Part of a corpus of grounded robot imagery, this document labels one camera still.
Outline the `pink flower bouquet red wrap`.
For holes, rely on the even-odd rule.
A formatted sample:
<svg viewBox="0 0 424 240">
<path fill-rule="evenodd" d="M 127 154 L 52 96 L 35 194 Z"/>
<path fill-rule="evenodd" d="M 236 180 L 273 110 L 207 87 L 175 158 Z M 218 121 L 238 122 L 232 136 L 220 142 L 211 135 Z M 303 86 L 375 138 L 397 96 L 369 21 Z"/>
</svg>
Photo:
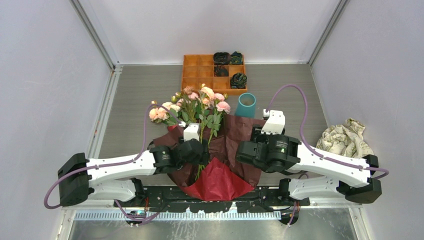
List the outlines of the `pink flower bouquet red wrap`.
<svg viewBox="0 0 424 240">
<path fill-rule="evenodd" d="M 231 107 L 226 102 L 226 96 L 215 93 L 205 85 L 199 90 L 187 86 L 182 92 L 176 93 L 171 101 L 162 104 L 152 101 L 148 110 L 150 121 L 156 124 L 164 123 L 171 128 L 167 135 L 153 140 L 153 146 L 148 151 L 154 157 L 154 174 L 170 174 L 183 167 L 183 165 L 177 166 L 171 157 L 171 149 L 178 143 L 180 137 L 183 138 L 184 129 L 179 126 L 181 122 L 199 124 L 199 141 L 207 143 L 209 151 L 211 140 L 204 138 L 205 128 L 210 129 L 211 135 L 217 136 L 223 116 L 230 111 Z M 206 167 L 206 165 L 197 166 L 199 172 Z"/>
</svg>

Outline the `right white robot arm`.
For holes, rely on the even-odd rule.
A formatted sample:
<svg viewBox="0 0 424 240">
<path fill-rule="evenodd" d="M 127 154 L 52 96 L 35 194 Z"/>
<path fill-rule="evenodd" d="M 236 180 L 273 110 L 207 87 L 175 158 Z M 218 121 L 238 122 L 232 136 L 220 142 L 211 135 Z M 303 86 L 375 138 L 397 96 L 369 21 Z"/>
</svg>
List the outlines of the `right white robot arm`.
<svg viewBox="0 0 424 240">
<path fill-rule="evenodd" d="M 333 162 L 324 153 L 284 133 L 266 134 L 255 125 L 250 140 L 238 145 L 235 159 L 266 173 L 288 176 L 306 171 L 319 175 L 281 179 L 277 198 L 286 206 L 311 197 L 344 197 L 353 203 L 371 204 L 382 195 L 381 181 L 373 177 L 378 168 L 376 156 L 352 158 L 331 153 Z"/>
</svg>

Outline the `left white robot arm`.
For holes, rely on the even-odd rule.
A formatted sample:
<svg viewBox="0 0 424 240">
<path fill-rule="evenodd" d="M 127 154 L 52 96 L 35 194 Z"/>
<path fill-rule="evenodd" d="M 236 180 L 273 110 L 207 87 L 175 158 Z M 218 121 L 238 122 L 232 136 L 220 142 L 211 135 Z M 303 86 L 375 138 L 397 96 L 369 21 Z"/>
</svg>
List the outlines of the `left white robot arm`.
<svg viewBox="0 0 424 240">
<path fill-rule="evenodd" d="M 206 165 L 209 161 L 206 141 L 181 140 L 174 147 L 155 146 L 141 155 L 115 158 L 86 158 L 74 154 L 57 172 L 59 204 L 74 206 L 86 200 L 118 200 L 141 206 L 146 193 L 137 176 L 171 174 L 185 164 Z"/>
</svg>

